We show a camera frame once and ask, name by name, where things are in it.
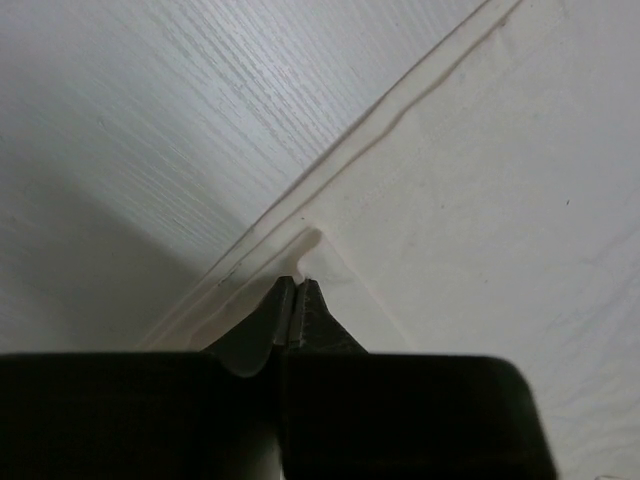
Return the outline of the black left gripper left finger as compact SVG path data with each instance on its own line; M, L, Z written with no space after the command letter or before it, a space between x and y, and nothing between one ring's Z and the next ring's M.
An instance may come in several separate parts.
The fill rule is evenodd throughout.
M201 351L1 358L5 479L277 479L269 361L295 284Z

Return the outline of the white t-shirt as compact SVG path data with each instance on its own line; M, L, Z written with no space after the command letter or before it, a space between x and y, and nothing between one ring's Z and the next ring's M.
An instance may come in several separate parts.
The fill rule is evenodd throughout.
M205 347L281 275L371 350L511 361L562 478L637 478L638 3L482 4L141 347Z

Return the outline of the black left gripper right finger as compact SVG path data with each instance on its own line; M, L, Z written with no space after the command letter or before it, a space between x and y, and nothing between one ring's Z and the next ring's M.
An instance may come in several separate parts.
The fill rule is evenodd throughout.
M531 388L490 356L372 353L297 289L279 367L288 479L553 479Z

